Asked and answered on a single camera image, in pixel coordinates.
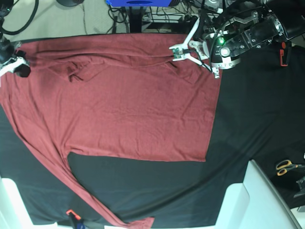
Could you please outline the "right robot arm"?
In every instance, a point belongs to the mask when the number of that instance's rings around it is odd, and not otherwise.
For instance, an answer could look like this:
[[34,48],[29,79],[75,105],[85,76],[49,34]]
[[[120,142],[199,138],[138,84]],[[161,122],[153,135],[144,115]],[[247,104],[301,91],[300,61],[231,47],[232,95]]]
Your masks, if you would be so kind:
[[2,0],[0,2],[0,75],[14,73],[28,77],[31,73],[26,52],[22,51],[22,41],[38,38],[39,30],[36,14],[38,0]]

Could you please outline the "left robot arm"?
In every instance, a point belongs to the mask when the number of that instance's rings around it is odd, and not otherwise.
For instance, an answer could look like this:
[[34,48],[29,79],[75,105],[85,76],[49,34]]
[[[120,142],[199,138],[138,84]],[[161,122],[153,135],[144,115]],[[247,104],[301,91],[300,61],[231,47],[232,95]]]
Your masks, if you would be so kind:
[[240,63],[241,54],[281,44],[287,66],[291,40],[305,32],[303,0],[203,0],[183,43],[171,46],[174,61],[190,60],[220,77]]

